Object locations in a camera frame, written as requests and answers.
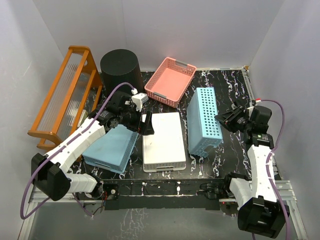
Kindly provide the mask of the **white perforated basket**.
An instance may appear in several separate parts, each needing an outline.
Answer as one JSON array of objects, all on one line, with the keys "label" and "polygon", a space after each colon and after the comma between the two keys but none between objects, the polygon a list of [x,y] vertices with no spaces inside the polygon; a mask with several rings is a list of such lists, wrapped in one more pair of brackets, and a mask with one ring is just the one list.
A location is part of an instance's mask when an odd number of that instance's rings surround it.
[{"label": "white perforated basket", "polygon": [[181,171],[186,168],[186,152],[178,112],[154,113],[154,134],[142,137],[143,170],[146,173]]}]

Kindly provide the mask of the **dark blue perforated basket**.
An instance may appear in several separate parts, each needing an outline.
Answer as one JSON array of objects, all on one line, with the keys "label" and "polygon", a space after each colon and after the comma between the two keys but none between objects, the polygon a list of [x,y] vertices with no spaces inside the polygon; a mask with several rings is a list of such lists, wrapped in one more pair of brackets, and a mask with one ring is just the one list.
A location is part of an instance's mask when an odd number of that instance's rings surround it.
[{"label": "dark blue perforated basket", "polygon": [[212,148],[223,142],[218,115],[215,89],[198,87],[186,110],[188,152],[206,158]]}]

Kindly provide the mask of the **light blue perforated basket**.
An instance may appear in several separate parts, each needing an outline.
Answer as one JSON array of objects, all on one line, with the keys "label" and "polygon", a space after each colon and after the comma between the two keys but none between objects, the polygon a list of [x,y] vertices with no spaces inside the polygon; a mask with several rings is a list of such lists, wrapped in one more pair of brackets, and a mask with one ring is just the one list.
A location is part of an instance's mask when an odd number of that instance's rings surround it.
[{"label": "light blue perforated basket", "polygon": [[82,154],[86,164],[122,174],[128,164],[138,133],[123,125],[112,128]]}]

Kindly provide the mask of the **large black plastic bucket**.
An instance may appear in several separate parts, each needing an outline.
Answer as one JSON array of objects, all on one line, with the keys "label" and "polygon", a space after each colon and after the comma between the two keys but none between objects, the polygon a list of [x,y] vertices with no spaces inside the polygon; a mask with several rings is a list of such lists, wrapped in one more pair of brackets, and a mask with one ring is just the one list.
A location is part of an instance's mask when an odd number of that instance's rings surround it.
[{"label": "large black plastic bucket", "polygon": [[124,82],[130,83],[139,93],[145,92],[138,57],[132,51],[115,49],[106,53],[100,60],[100,69],[106,97]]}]

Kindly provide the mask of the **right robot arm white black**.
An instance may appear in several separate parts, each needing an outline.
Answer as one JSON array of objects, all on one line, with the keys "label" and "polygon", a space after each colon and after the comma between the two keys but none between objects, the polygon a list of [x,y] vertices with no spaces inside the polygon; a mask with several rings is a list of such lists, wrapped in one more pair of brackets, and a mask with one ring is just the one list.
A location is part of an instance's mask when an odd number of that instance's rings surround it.
[{"label": "right robot arm white black", "polygon": [[252,110],[237,103],[214,118],[231,133],[241,132],[251,165],[251,178],[229,173],[223,194],[238,204],[237,225],[242,231],[275,239],[286,226],[290,209],[277,190],[272,156],[273,137],[268,134],[272,111],[256,105]]}]

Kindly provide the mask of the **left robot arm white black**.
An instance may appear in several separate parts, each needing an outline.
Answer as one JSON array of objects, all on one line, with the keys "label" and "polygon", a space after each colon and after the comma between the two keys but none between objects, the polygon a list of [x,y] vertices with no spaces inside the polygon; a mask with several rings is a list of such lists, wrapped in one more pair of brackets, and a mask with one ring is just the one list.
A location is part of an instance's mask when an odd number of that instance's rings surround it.
[{"label": "left robot arm white black", "polygon": [[82,125],[53,150],[31,159],[31,183],[53,201],[68,193],[86,193],[97,200],[103,195],[103,187],[91,175],[69,174],[73,163],[94,142],[118,125],[143,136],[154,134],[152,112],[147,111],[142,119],[142,109],[148,101],[146,93],[131,94],[116,91],[103,104],[92,111]]}]

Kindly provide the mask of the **pink perforated basket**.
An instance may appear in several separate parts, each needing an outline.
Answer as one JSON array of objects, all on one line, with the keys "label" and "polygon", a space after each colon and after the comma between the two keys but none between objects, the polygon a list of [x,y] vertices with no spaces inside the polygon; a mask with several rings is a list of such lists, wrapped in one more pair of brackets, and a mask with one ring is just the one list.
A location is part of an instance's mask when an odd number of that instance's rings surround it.
[{"label": "pink perforated basket", "polygon": [[176,108],[189,87],[197,67],[166,57],[144,86],[148,97]]}]

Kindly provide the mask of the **small grey block in rack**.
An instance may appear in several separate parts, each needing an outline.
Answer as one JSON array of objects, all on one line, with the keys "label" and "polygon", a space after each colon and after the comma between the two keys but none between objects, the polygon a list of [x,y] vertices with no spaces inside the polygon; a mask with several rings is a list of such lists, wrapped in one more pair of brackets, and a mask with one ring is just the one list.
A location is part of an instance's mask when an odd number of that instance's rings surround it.
[{"label": "small grey block in rack", "polygon": [[85,121],[85,119],[87,118],[87,116],[88,116],[88,112],[84,109],[82,112],[81,112],[81,115],[80,115],[80,119],[79,119],[79,121],[78,121],[78,127],[80,127],[82,124],[83,124],[83,122]]}]

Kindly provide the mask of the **orange wooden rack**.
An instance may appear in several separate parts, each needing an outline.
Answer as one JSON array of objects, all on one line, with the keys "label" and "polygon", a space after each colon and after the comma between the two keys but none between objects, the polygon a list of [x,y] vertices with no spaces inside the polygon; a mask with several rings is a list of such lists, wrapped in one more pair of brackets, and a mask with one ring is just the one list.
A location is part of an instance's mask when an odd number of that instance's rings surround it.
[{"label": "orange wooden rack", "polygon": [[70,46],[28,135],[39,149],[53,150],[79,128],[83,110],[96,109],[102,90],[90,48]]}]

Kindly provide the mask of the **black front mounting rail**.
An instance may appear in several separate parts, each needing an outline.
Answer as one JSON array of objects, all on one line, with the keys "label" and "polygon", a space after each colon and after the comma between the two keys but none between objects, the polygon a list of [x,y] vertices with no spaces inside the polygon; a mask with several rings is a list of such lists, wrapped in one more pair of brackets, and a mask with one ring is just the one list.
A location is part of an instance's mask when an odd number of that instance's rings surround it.
[{"label": "black front mounting rail", "polygon": [[219,210],[226,199],[223,179],[123,179],[103,184],[106,210],[193,209]]}]

